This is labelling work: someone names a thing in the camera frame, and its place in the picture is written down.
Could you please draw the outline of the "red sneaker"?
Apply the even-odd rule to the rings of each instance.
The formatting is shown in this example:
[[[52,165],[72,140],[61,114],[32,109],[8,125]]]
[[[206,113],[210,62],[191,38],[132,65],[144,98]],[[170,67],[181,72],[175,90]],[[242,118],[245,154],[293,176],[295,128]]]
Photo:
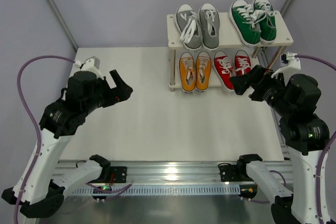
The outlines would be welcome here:
[[[234,76],[235,70],[229,57],[223,51],[217,51],[213,57],[213,68],[223,86],[227,91],[233,91],[234,87],[230,77]]]
[[[237,76],[245,75],[251,71],[250,57],[244,50],[239,50],[236,52],[234,64]]]

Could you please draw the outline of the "orange sneaker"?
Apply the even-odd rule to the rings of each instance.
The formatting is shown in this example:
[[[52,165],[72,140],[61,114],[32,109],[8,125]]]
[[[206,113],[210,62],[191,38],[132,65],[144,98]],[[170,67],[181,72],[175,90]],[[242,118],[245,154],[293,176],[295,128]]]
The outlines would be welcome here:
[[[190,53],[185,52],[180,56],[178,70],[183,91],[192,93],[196,87],[196,79],[194,58]]]
[[[205,92],[209,85],[209,79],[212,70],[212,61],[210,55],[201,51],[196,58],[196,89]]]

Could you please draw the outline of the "green sneaker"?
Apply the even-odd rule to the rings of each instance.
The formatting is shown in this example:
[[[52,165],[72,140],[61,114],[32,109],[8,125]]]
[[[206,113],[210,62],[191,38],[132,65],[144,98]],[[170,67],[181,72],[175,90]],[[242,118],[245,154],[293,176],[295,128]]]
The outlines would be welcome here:
[[[254,11],[245,0],[236,0],[229,9],[229,18],[238,36],[247,47],[254,47],[260,41],[259,18],[262,14]]]
[[[254,10],[259,11],[260,16],[260,41],[264,44],[271,44],[277,35],[275,11],[269,0],[254,0]]]

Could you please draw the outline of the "grey sneaker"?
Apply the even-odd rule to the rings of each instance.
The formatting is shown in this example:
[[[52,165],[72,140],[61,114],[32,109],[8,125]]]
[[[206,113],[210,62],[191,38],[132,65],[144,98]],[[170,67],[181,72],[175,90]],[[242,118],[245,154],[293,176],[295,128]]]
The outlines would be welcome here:
[[[215,51],[219,46],[219,12],[213,4],[205,3],[199,9],[198,19],[202,29],[203,48],[207,51]]]
[[[179,40],[186,50],[197,51],[201,48],[201,29],[191,5],[183,4],[177,9],[175,26],[180,33]]]

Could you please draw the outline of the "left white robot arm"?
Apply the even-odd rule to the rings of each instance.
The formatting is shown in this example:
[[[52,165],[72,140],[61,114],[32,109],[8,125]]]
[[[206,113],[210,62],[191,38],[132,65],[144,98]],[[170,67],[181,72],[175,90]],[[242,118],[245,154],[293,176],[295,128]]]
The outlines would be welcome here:
[[[45,108],[40,120],[39,138],[22,178],[15,187],[3,191],[2,198],[15,205],[27,218],[49,218],[61,207],[64,199],[78,187],[108,181],[111,163],[92,155],[73,172],[53,179],[52,175],[65,147],[95,109],[126,101],[133,89],[116,70],[110,71],[116,87],[105,77],[90,71],[78,71],[68,79],[61,97]]]

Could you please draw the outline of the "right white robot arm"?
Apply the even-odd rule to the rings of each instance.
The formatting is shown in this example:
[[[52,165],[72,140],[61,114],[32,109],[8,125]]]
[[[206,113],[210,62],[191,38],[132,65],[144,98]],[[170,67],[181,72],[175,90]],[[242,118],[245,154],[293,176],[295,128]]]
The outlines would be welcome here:
[[[292,163],[293,190],[273,176],[259,155],[242,155],[237,160],[241,174],[252,179],[266,195],[274,222],[332,223],[325,171],[333,136],[315,114],[321,96],[318,82],[299,73],[285,80],[282,73],[260,65],[247,74],[231,77],[230,81],[237,95],[252,88],[251,100],[266,102],[280,115],[280,132]]]

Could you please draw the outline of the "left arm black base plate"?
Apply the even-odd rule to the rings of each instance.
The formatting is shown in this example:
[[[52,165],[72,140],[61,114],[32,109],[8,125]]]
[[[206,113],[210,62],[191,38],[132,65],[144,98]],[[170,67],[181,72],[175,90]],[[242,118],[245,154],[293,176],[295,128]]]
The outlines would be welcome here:
[[[126,166],[111,166],[108,175],[108,182],[110,185],[122,184],[127,181],[127,167]]]

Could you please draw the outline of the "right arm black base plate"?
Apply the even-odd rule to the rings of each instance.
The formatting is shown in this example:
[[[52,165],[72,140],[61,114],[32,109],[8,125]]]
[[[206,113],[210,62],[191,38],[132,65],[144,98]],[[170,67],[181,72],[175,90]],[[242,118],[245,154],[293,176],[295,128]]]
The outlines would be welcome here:
[[[218,164],[221,182],[252,182],[253,180],[239,170],[237,165],[229,163]]]

